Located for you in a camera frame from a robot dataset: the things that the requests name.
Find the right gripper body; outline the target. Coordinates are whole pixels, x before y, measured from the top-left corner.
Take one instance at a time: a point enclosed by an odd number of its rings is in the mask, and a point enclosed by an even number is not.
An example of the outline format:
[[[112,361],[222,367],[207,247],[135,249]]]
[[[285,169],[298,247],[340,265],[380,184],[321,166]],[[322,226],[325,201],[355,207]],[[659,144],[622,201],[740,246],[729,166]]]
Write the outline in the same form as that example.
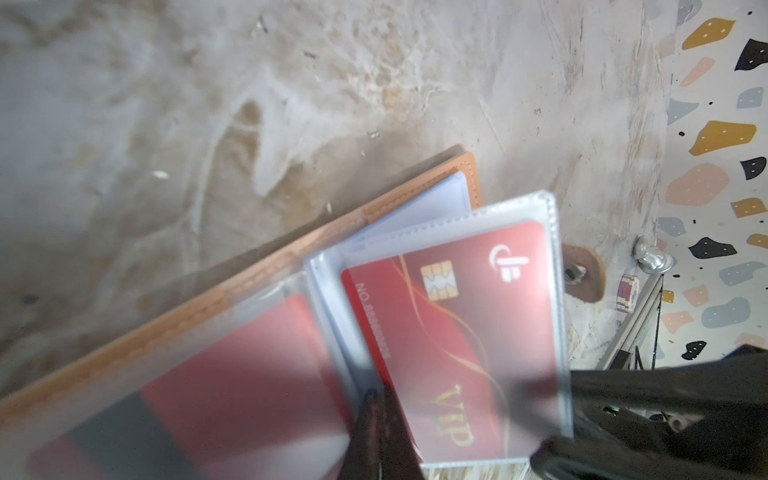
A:
[[[762,348],[673,368],[525,378],[509,398],[510,419],[543,438],[530,457],[542,479],[767,476]]]

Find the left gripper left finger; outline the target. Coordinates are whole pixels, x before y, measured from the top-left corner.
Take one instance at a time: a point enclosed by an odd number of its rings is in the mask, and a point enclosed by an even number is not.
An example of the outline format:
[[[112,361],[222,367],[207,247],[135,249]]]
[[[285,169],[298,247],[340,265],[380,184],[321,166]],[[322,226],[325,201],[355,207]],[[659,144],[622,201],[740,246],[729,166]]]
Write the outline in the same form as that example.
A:
[[[381,476],[382,395],[366,393],[338,480],[377,480]]]

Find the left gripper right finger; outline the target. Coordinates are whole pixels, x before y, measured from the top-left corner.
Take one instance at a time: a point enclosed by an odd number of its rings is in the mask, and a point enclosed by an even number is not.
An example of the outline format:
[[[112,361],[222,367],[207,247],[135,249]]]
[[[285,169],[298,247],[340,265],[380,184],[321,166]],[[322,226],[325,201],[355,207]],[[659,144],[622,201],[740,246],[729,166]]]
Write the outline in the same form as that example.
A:
[[[390,386],[385,386],[383,390],[382,415],[381,478],[384,480],[424,480],[397,397]]]

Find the tan leather card holder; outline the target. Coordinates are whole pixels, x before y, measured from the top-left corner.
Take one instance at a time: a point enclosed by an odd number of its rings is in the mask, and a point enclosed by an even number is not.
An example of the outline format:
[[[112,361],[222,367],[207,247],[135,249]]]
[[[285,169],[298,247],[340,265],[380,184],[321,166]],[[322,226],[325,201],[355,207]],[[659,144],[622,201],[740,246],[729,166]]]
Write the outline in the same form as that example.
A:
[[[570,372],[564,301],[600,301],[602,258],[560,240],[553,194],[538,191],[485,205],[476,161],[462,154],[300,237],[234,277],[113,341],[1,404],[1,475],[34,479],[31,455],[293,295],[309,303],[350,415],[349,442],[365,395],[386,386],[340,280],[352,263],[375,261],[527,221],[541,223],[552,258],[558,376]],[[502,459],[422,468],[523,462]]]

